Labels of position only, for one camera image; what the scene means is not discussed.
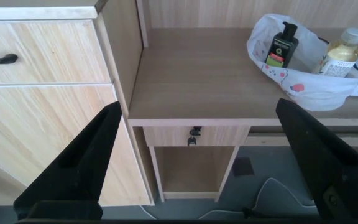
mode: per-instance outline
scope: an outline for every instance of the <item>drawer handle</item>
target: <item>drawer handle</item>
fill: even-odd
[[[16,54],[7,54],[3,58],[0,58],[0,65],[15,63],[18,58]]]
[[[201,127],[193,127],[192,130],[190,130],[190,138],[187,139],[187,146],[196,146],[197,145],[197,139],[195,136],[201,136]]]

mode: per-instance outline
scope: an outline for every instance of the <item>desk surface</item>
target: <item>desk surface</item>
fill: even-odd
[[[332,41],[343,29],[317,29]],[[143,51],[129,111],[133,126],[279,126],[275,107],[288,98],[246,51],[250,29],[153,29]],[[358,126],[358,97],[313,112],[325,125]]]

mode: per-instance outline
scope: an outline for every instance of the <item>desk drawer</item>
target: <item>desk drawer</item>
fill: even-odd
[[[111,83],[92,20],[0,21],[0,84]]]
[[[191,126],[143,127],[148,146],[188,146]],[[249,126],[203,126],[196,136],[196,146],[242,146]]]

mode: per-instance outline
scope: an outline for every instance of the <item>white bottle cap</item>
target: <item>white bottle cap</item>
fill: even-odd
[[[358,28],[347,28],[341,39],[349,44],[358,44]]]

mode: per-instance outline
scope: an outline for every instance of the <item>bottle label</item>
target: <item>bottle label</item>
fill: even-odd
[[[345,77],[352,69],[356,62],[344,62],[335,60],[329,55],[325,55],[319,62],[314,73],[334,77]]]
[[[285,42],[273,39],[272,46],[266,58],[266,64],[275,67],[283,67],[285,57],[290,51],[290,47],[291,45]]]

